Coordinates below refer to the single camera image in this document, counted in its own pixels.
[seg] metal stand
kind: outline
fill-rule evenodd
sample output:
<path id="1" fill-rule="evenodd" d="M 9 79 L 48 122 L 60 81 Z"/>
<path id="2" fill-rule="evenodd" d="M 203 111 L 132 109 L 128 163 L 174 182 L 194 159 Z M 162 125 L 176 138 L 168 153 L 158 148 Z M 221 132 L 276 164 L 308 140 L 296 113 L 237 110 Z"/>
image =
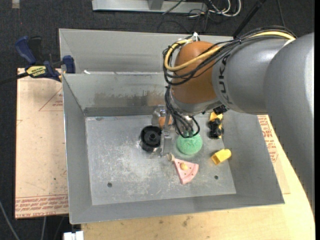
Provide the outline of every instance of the metal stand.
<path id="1" fill-rule="evenodd" d="M 178 1 L 166 0 L 93 0 L 93 11 L 128 11 L 164 13 Z M 191 10 L 204 10 L 202 2 L 181 2 L 171 13 L 187 14 Z"/>

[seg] green sponge ball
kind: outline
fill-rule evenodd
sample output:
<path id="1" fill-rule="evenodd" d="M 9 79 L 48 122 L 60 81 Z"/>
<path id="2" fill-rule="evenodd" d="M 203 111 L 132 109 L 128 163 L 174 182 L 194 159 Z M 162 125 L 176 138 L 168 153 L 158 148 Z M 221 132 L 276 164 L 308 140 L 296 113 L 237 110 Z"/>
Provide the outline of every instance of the green sponge ball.
<path id="1" fill-rule="evenodd" d="M 193 155 L 202 148 L 202 138 L 199 134 L 191 138 L 184 138 L 181 135 L 176 140 L 176 146 L 180 152 L 186 155 Z"/>

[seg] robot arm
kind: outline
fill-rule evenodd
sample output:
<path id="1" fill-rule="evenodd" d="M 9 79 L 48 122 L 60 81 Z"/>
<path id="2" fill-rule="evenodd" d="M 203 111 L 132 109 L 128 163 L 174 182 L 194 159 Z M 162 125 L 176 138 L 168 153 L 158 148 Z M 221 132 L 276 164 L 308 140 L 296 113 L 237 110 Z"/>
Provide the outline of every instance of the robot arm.
<path id="1" fill-rule="evenodd" d="M 179 42 L 164 55 L 174 111 L 184 119 L 217 107 L 268 114 L 315 214 L 314 33 L 296 39 L 266 28 L 226 43 Z M 184 130 L 195 132 L 192 125 Z"/>

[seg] wooden board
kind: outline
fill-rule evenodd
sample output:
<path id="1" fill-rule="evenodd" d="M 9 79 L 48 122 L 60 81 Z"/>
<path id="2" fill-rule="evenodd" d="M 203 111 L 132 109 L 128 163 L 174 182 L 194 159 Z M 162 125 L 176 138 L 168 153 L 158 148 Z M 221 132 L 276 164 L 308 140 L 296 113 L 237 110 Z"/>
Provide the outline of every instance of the wooden board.
<path id="1" fill-rule="evenodd" d="M 15 218 L 69 212 L 62 84 L 17 81 Z"/>

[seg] black cable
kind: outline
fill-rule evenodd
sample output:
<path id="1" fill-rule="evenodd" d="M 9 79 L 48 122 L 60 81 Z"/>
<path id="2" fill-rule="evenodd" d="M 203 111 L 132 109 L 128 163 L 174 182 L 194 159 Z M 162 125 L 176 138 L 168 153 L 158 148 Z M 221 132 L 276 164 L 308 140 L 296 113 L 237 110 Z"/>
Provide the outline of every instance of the black cable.
<path id="1" fill-rule="evenodd" d="M 55 234 L 54 234 L 54 237 L 53 237 L 53 240 L 56 240 L 57 239 L 57 236 L 58 236 L 58 233 L 59 233 L 59 230 L 60 230 L 60 227 L 62 225 L 62 222 L 64 221 L 66 217 L 62 217 L 62 219 L 60 220 L 60 223 L 58 225 L 58 227 L 56 228 L 56 231 L 55 231 Z"/>
<path id="2" fill-rule="evenodd" d="M 209 49 L 207 49 L 206 51 L 204 52 L 207 52 L 209 51 L 211 48 L 213 48 L 214 46 L 217 46 L 218 44 L 222 44 L 222 43 L 226 43 L 225 45 L 223 45 L 220 50 L 218 50 L 217 52 L 215 52 L 214 54 L 210 55 L 208 58 L 206 58 L 204 61 L 202 61 L 195 69 L 193 70 L 190 70 L 189 72 L 187 73 L 184 73 L 184 74 L 181 74 L 181 75 L 177 75 L 176 72 L 180 71 L 180 70 L 183 70 L 184 68 L 181 68 L 179 70 L 176 70 L 173 72 L 173 74 L 169 74 L 168 73 L 168 70 L 166 69 L 166 67 L 163 65 L 163 72 L 164 72 L 164 78 L 166 80 L 166 82 L 170 85 L 173 85 L 173 86 L 177 86 L 177 85 L 181 85 L 181 84 L 184 84 L 186 83 L 188 80 L 190 80 L 191 78 L 196 78 L 198 77 L 199 75 L 195 76 L 196 72 L 199 71 L 199 70 L 203 70 L 203 67 L 205 67 L 206 65 L 208 65 L 209 63 L 211 63 L 213 60 L 216 60 L 218 59 L 214 64 L 216 64 L 226 53 L 228 53 L 230 50 L 232 50 L 236 45 L 240 45 L 242 43 L 245 43 L 247 41 L 252 41 L 252 40 L 255 40 L 255 39 L 261 39 L 261 38 L 270 38 L 270 35 L 269 36 L 264 36 L 264 35 L 261 35 L 261 36 L 255 36 L 257 34 L 260 34 L 260 33 L 263 33 L 263 32 L 266 32 L 266 31 L 278 31 L 278 32 L 282 32 L 282 33 L 286 33 L 286 34 L 289 34 L 293 37 L 295 37 L 295 35 L 290 31 L 288 30 L 287 28 L 283 27 L 283 26 L 268 26 L 268 27 L 260 27 L 260 28 L 256 28 L 252 31 L 249 31 L 248 33 L 242 35 L 241 37 L 238 37 L 236 39 L 233 39 L 233 40 L 230 40 L 230 41 L 225 41 L 225 42 L 219 42 L 219 43 L 216 43 L 216 44 L 213 44 L 211 47 L 209 47 Z M 178 47 L 174 48 L 173 51 L 171 52 L 170 56 L 169 56 L 169 61 L 171 61 L 172 59 L 172 55 L 174 53 L 174 51 L 178 49 Z M 169 49 L 166 49 L 164 52 L 163 52 L 163 58 L 165 59 L 166 57 L 166 54 L 167 52 L 169 51 Z M 179 82 L 175 82 L 173 83 L 172 81 L 169 81 L 169 78 L 171 79 L 183 79 L 182 81 L 179 81 Z"/>
<path id="3" fill-rule="evenodd" d="M 5 221 L 6 221 L 6 223 L 8 224 L 8 226 L 9 226 L 12 234 L 14 235 L 15 239 L 16 239 L 16 240 L 20 240 L 20 238 L 18 237 L 18 235 L 17 235 L 14 227 L 12 226 L 12 224 L 11 224 L 11 222 L 10 222 L 7 214 L 6 214 L 6 211 L 5 211 L 5 209 L 4 209 L 4 207 L 3 207 L 2 203 L 1 203 L 1 200 L 0 200 L 0 210 L 2 211 L 2 214 L 3 214 L 4 218 L 5 218 Z"/>
<path id="4" fill-rule="evenodd" d="M 280 17 L 281 17 L 281 20 L 282 20 L 282 25 L 284 27 L 286 27 L 286 24 L 285 24 L 285 20 L 284 20 L 284 16 L 282 14 L 282 10 L 281 10 L 281 5 L 280 5 L 280 1 L 279 0 L 276 0 L 277 4 L 278 4 L 278 8 L 279 8 L 279 12 L 280 12 Z"/>
<path id="5" fill-rule="evenodd" d="M 167 10 L 166 12 L 164 12 L 162 15 L 165 15 L 167 13 L 170 13 L 172 10 L 174 10 L 175 8 L 177 8 L 178 5 L 180 5 L 182 3 L 183 0 L 180 0 L 176 5 L 174 5 L 173 7 L 171 7 L 169 10 Z"/>
<path id="6" fill-rule="evenodd" d="M 262 7 L 262 5 L 266 2 L 266 0 L 258 0 L 251 11 L 247 14 L 243 22 L 239 25 L 239 27 L 233 33 L 233 37 L 236 38 L 239 33 L 244 29 L 244 27 L 248 24 L 251 18 L 256 14 L 256 12 Z"/>
<path id="7" fill-rule="evenodd" d="M 12 77 L 10 77 L 10 78 L 1 80 L 1 81 L 0 81 L 0 86 L 1 86 L 1 85 L 4 85 L 4 84 L 6 84 L 6 83 L 10 83 L 10 82 L 16 81 L 16 80 L 18 80 L 18 79 L 20 79 L 20 78 L 25 78 L 25 77 L 27 77 L 27 76 L 29 76 L 29 74 L 28 74 L 27 72 L 24 72 L 24 73 L 21 73 L 21 74 L 12 76 Z"/>
<path id="8" fill-rule="evenodd" d="M 175 21 L 175 20 L 165 20 L 165 21 L 162 21 L 162 22 L 158 25 L 158 27 L 156 28 L 156 32 L 157 32 L 157 33 L 160 32 L 159 29 L 160 29 L 160 27 L 162 26 L 162 24 L 164 24 L 164 23 L 175 23 L 175 24 L 179 25 L 181 28 L 183 28 L 186 33 L 191 33 L 191 31 L 190 31 L 189 29 L 187 29 L 183 24 L 181 24 L 180 22 Z"/>

